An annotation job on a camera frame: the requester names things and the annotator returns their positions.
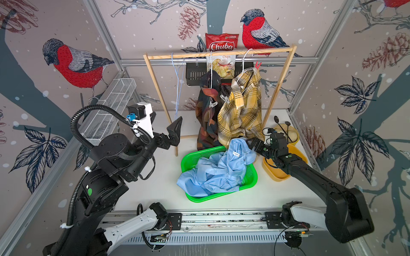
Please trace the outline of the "yellow plaid flannel shirt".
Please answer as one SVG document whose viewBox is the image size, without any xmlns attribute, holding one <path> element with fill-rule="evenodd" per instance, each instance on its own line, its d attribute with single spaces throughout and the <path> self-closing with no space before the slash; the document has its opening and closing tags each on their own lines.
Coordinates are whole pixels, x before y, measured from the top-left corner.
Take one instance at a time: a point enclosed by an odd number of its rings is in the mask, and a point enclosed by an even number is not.
<svg viewBox="0 0 410 256">
<path fill-rule="evenodd" d="M 262 132 L 261 76 L 256 68 L 245 69 L 231 83 L 231 94 L 218 113 L 218 141 L 228 147 L 235 138 L 258 138 Z"/>
</svg>

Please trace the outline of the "light blue long-sleeve shirt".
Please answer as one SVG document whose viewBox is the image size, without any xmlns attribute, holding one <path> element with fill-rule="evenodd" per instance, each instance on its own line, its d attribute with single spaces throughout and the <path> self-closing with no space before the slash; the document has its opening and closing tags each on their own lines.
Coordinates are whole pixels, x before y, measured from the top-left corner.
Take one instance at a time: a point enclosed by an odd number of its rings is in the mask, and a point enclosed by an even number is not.
<svg viewBox="0 0 410 256">
<path fill-rule="evenodd" d="M 245 182 L 247 171 L 256 160 L 255 151 L 241 138 L 232 139 L 229 146 L 201 150 L 186 156 L 189 162 L 197 157 L 191 169 L 185 168 L 177 185 L 193 198 L 199 199 L 220 193 L 238 192 Z"/>
</svg>

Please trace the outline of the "white wire hanger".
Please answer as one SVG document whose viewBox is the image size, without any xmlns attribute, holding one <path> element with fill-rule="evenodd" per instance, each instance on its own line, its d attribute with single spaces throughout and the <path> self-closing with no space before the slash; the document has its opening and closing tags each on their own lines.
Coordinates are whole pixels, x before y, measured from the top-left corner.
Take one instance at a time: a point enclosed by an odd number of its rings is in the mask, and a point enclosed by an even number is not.
<svg viewBox="0 0 410 256">
<path fill-rule="evenodd" d="M 175 115 L 174 120 L 179 117 L 179 105 L 180 98 L 182 94 L 183 84 L 184 84 L 184 75 L 185 75 L 185 61 L 177 68 L 174 61 L 174 54 L 171 54 L 171 64 L 173 65 L 175 75 L 176 75 L 176 100 L 175 100 Z"/>
</svg>

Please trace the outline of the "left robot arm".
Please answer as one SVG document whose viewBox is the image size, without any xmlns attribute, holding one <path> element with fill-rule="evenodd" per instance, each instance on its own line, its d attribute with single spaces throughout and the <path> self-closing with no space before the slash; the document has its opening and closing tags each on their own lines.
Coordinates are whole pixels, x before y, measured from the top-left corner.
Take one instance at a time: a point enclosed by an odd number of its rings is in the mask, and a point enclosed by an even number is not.
<svg viewBox="0 0 410 256">
<path fill-rule="evenodd" d="M 131 143 L 120 133 L 110 134 L 99 145 L 89 142 L 79 131 L 80 118 L 91 111 L 111 114 L 120 122 L 130 126 L 139 138 Z M 148 113 L 145 105 L 131 107 L 127 117 L 105 105 L 86 106 L 71 119 L 70 130 L 74 138 L 90 151 L 94 163 L 76 185 L 68 204 L 67 221 L 62 224 L 63 233 L 59 240 L 43 249 L 45 256 L 106 256 L 122 242 L 137 233 L 163 227 L 172 228 L 168 212 L 160 203 L 153 203 L 147 210 L 119 225 L 100 228 L 100 223 L 128 191 L 128 183 L 142 179 L 142 171 L 154 152 L 178 146 L 181 117 L 173 121 L 167 133 L 148 133 L 155 113 Z"/>
</svg>

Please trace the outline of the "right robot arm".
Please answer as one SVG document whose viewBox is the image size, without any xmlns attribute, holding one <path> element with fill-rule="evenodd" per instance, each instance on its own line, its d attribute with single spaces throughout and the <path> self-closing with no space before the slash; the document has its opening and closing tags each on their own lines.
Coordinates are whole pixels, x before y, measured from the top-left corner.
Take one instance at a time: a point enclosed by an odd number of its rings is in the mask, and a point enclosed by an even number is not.
<svg viewBox="0 0 410 256">
<path fill-rule="evenodd" d="M 282 223 L 287 227 L 312 224 L 327 230 L 340 243 L 347 243 L 374 231 L 363 193 L 346 188 L 326 178 L 299 156 L 288 151 L 287 139 L 282 133 L 270 134 L 267 144 L 258 138 L 247 139 L 249 149 L 271 159 L 285 174 L 306 185 L 325 203 L 325 207 L 310 207 L 300 201 L 284 204 Z"/>
</svg>

